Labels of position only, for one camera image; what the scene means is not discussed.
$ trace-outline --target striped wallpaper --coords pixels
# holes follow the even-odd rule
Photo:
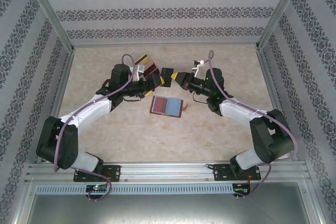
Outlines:
[[[279,0],[50,0],[75,46],[257,42]]]
[[[68,52],[37,0],[0,0],[0,31],[0,223],[7,223]]]
[[[291,0],[264,48],[327,223],[336,223],[335,0]]]

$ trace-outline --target beige floor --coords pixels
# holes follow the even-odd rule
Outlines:
[[[126,52],[135,59],[147,53],[160,69],[190,72],[193,60],[207,58],[210,49],[215,51],[213,65],[222,70],[230,94],[255,108],[272,109],[253,45],[137,46],[77,49],[60,115],[91,99]],[[204,66],[198,77],[203,78],[207,69]],[[153,94],[183,99],[188,108],[181,118],[173,118],[149,113],[153,95],[141,102],[122,102],[82,133],[79,148],[105,162],[160,162],[229,160],[252,147],[249,129],[194,102],[175,82]],[[205,101],[203,96],[196,98]]]

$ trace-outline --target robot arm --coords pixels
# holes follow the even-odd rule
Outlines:
[[[47,161],[54,162],[56,143],[60,130],[64,123],[72,117],[72,120],[65,127],[63,132],[58,153],[58,167],[62,169],[82,169],[101,174],[103,160],[78,150],[79,135],[96,119],[113,111],[123,101],[124,96],[143,98],[154,91],[156,87],[164,83],[160,75],[151,73],[146,76],[146,80],[139,80],[138,78],[138,81],[132,81],[129,85],[120,90],[120,92],[101,99],[103,96],[122,87],[127,82],[130,73],[130,68],[127,65],[115,65],[112,70],[111,79],[106,80],[102,88],[82,107],[93,102],[91,105],[82,109],[76,116],[73,115],[79,109],[60,118],[50,116],[44,123],[36,154]]]
[[[238,101],[224,90],[224,78],[221,70],[213,68],[213,72],[219,86],[230,100],[227,100],[218,90],[210,70],[207,70],[205,80],[195,77],[194,73],[187,72],[174,73],[172,74],[172,79],[174,79],[182,89],[188,90],[190,93],[195,92],[196,94],[207,96],[206,102],[212,112],[219,116],[232,118],[251,129],[254,148],[246,150],[230,160],[231,171],[236,176],[243,170],[262,163],[269,164],[293,151],[293,142],[282,128],[264,116],[238,105]],[[289,129],[283,114],[279,110],[269,112],[259,111],[274,118]]]

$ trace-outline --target purple cable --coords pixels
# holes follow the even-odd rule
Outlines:
[[[59,134],[58,134],[58,139],[57,139],[57,144],[56,144],[56,149],[55,149],[55,157],[54,157],[54,172],[56,173],[58,170],[59,170],[59,167],[57,166],[57,161],[58,161],[58,153],[59,153],[59,147],[60,147],[60,144],[61,144],[61,140],[62,140],[62,136],[63,136],[63,132],[66,128],[66,126],[76,117],[76,115],[78,115],[81,111],[83,111],[84,109],[86,109],[88,106],[91,106],[92,104],[94,104],[95,102],[99,102],[101,101],[102,99],[105,99],[106,97],[109,97],[111,95],[114,95],[116,93],[118,93],[120,90],[122,90],[123,88],[125,88],[132,80],[133,80],[133,76],[135,75],[135,72],[137,70],[136,66],[135,66],[135,61],[134,61],[134,58],[130,55],[130,54],[124,54],[122,57],[121,57],[121,62],[124,64],[124,58],[125,56],[128,56],[131,58],[132,60],[132,63],[133,63],[133,71],[132,71],[132,75],[131,75],[131,78],[122,86],[120,87],[119,89],[107,94],[107,95],[104,95],[103,97],[101,98],[98,98],[97,100],[95,101],[92,101],[92,102],[89,102],[87,104],[85,104],[83,107],[80,107],[71,117],[69,117],[69,119],[63,124]]]
[[[254,194],[255,192],[256,192],[256,190],[258,190],[260,187],[261,187],[261,185],[265,182],[265,180],[267,180],[267,177],[268,177],[268,175],[270,174],[270,172],[271,172],[271,169],[272,169],[272,166],[271,166],[271,164],[268,164],[268,166],[269,166],[269,168],[268,168],[268,172],[266,173],[266,175],[264,176],[264,178],[262,179],[262,181],[259,183],[259,185],[249,194],[249,195],[247,195],[246,197],[249,197],[249,196],[251,196],[252,194]]]
[[[236,103],[237,105],[239,105],[239,106],[241,106],[241,107],[243,107],[243,108],[245,108],[245,109],[248,109],[248,110],[250,110],[250,111],[252,111],[252,112],[254,112],[254,113],[257,113],[257,114],[259,114],[259,115],[262,115],[262,116],[266,117],[268,120],[270,120],[270,121],[272,121],[272,122],[275,122],[275,123],[276,123],[277,125],[279,125],[284,131],[286,131],[286,133],[289,135],[290,139],[291,139],[292,142],[293,142],[293,145],[294,145],[294,151],[293,151],[293,153],[292,153],[292,155],[291,155],[290,157],[283,158],[283,159],[277,159],[277,160],[278,160],[278,161],[288,161],[288,160],[291,160],[291,159],[295,158],[295,157],[296,157],[296,154],[297,154],[297,152],[298,152],[298,144],[297,144],[297,142],[296,142],[296,140],[295,140],[295,137],[294,137],[293,134],[289,131],[289,129],[287,129],[282,123],[280,123],[278,120],[276,120],[276,119],[270,117],[269,115],[267,115],[267,114],[265,114],[265,113],[262,113],[262,112],[260,112],[259,110],[254,109],[254,108],[252,108],[252,107],[250,107],[250,106],[247,106],[247,105],[245,105],[245,104],[243,104],[243,103],[241,103],[241,102],[236,102],[235,100],[231,99],[230,97],[228,97],[228,96],[226,95],[226,93],[222,90],[222,88],[220,87],[220,85],[218,84],[218,82],[217,82],[217,80],[216,80],[216,78],[215,78],[214,71],[213,71],[213,69],[212,69],[212,64],[211,64],[211,60],[212,60],[213,57],[214,57],[214,52],[213,52],[212,50],[210,50],[210,51],[209,51],[209,56],[208,56],[208,62],[209,62],[209,68],[210,68],[211,76],[212,76],[212,78],[214,79],[214,82],[215,82],[216,86],[218,87],[218,89],[220,90],[220,92],[222,93],[222,95],[223,95],[227,100],[229,100],[230,102],[232,102],[232,103]]]
[[[104,176],[104,175],[101,175],[101,174],[98,174],[98,173],[92,173],[92,172],[89,172],[89,171],[87,171],[87,170],[78,169],[78,171],[80,171],[80,172],[82,172],[82,173],[87,173],[87,174],[91,174],[91,175],[95,175],[95,176],[101,177],[101,178],[103,178],[103,179],[106,179],[106,181],[109,183],[109,190],[107,191],[107,193],[104,194],[103,196],[101,196],[101,197],[98,198],[98,199],[91,199],[91,198],[90,198],[90,195],[91,195],[91,193],[92,193],[93,191],[89,191],[89,194],[88,194],[88,199],[89,199],[89,201],[94,200],[95,202],[97,202],[97,201],[100,201],[100,200],[104,199],[106,196],[108,196],[108,195],[110,194],[110,192],[111,192],[111,190],[112,190],[112,183],[111,183],[111,180],[110,180],[108,177],[106,177],[106,176]]]

